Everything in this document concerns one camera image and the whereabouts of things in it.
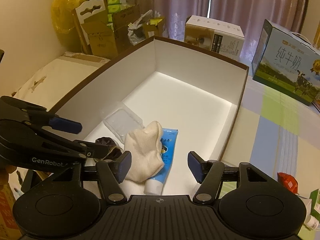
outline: white tube cap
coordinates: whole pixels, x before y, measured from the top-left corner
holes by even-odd
[[[156,179],[147,179],[144,186],[145,195],[160,196],[163,184]]]

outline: blue tube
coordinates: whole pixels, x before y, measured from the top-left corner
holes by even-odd
[[[162,130],[163,135],[160,141],[162,143],[161,158],[164,162],[164,166],[157,175],[147,179],[144,187],[145,195],[161,195],[163,184],[165,183],[171,168],[178,130],[165,128]]]

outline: blue gripper pad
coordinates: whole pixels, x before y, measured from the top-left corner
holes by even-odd
[[[204,180],[201,163],[191,154],[188,153],[188,167],[198,183]]]
[[[68,120],[61,117],[54,117],[49,121],[49,126],[58,131],[78,134],[82,131],[82,125],[79,122]]]
[[[124,181],[125,176],[127,176],[127,173],[129,171],[129,169],[131,168],[131,162],[132,162],[131,152],[125,151],[118,158],[118,160],[119,159],[121,159],[121,160],[120,160],[120,163],[119,163],[118,173],[115,174],[115,178],[118,181],[118,183],[121,183],[121,182]]]

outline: white cloth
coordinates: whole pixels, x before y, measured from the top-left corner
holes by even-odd
[[[130,131],[124,140],[124,150],[132,155],[131,168],[126,179],[143,182],[156,175],[164,166],[161,158],[162,127],[157,121],[144,129]]]
[[[14,95],[15,98],[41,105],[50,110],[71,89],[102,63],[59,57],[39,69]]]

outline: colorful bedspread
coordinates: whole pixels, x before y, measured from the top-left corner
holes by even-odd
[[[223,161],[250,162],[277,179],[293,175],[299,194],[320,188],[320,117],[317,110],[248,77],[240,111]],[[305,227],[299,236],[320,240]]]

